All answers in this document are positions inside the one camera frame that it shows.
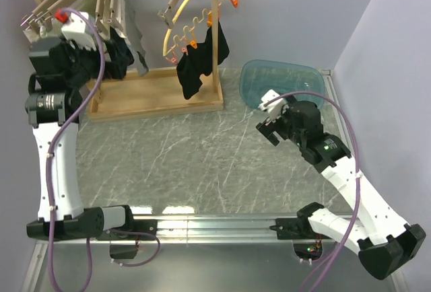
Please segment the grey and cream underwear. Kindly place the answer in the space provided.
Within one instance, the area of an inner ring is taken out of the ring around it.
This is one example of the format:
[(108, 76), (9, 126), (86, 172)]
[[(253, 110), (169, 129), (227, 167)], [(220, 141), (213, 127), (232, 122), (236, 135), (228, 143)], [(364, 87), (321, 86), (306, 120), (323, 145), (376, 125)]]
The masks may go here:
[(124, 3), (124, 22), (125, 22), (125, 38), (129, 49), (134, 58), (135, 68), (138, 75), (143, 77), (149, 71), (145, 61), (145, 50), (141, 44), (142, 33), (140, 32), (135, 22), (135, 10), (130, 0), (123, 0)]

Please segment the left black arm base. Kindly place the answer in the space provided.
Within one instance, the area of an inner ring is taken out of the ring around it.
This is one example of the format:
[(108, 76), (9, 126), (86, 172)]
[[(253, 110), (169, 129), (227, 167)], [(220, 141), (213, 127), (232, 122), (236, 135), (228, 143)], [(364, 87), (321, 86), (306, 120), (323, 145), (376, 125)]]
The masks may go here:
[(140, 263), (151, 258), (158, 250), (155, 239), (158, 222), (153, 219), (135, 220), (128, 234), (108, 231), (110, 257), (117, 262)]

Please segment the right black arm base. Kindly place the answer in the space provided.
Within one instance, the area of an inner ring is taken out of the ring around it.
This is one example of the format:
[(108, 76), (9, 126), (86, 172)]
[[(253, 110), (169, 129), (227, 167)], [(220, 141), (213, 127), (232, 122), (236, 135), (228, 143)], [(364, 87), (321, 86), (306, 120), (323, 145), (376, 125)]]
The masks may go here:
[(313, 262), (323, 255), (321, 234), (315, 233), (298, 218), (277, 218), (269, 229), (276, 232), (278, 240), (293, 241), (294, 255), (301, 262)]

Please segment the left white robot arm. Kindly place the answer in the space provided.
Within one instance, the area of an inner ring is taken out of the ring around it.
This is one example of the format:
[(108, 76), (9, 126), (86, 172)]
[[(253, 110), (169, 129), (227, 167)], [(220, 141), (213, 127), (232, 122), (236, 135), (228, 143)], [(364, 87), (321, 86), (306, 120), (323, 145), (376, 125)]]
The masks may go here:
[(112, 230), (122, 240), (131, 238), (136, 230), (131, 208), (85, 208), (77, 183), (79, 90), (99, 72), (99, 53), (51, 36), (32, 43), (29, 59), (35, 72), (25, 109), (38, 147), (40, 204), (36, 220), (26, 226), (28, 237), (63, 241)]

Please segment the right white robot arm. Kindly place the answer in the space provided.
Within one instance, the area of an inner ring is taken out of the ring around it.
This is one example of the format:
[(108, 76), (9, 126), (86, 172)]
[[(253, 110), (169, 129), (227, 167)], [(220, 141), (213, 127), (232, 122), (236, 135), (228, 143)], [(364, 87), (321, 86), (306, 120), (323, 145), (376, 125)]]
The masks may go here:
[(268, 118), (257, 130), (271, 144), (290, 140), (301, 156), (329, 181), (355, 211), (349, 222), (318, 203), (298, 211), (297, 230), (311, 238), (323, 234), (358, 255), (360, 263), (378, 280), (383, 280), (418, 253), (426, 232), (409, 224), (383, 199), (364, 174), (343, 141), (323, 130), (321, 112), (314, 102), (263, 100), (260, 109)]

